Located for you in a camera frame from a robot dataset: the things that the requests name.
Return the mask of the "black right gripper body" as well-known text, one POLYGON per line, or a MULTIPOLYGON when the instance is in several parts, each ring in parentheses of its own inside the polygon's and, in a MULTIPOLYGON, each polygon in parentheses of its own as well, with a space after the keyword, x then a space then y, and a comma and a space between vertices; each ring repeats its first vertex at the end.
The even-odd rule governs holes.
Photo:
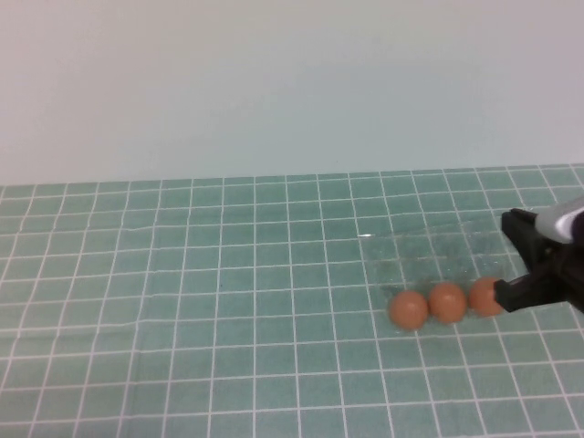
POLYGON ((583 312, 583 249, 550 239, 539 242, 538 305, 569 303, 583 312))

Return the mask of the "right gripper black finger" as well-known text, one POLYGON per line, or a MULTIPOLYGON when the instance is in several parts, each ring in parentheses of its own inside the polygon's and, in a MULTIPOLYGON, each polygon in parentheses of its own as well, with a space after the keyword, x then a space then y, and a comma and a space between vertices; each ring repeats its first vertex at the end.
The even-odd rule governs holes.
POLYGON ((562 285, 547 274, 526 274, 512 281, 495 281, 495 302, 506 312, 535 308, 567 300, 562 285))
POLYGON ((527 269, 545 262, 559 244, 543 236, 535 227, 537 214, 513 208, 501 215, 501 231, 519 253, 527 269))

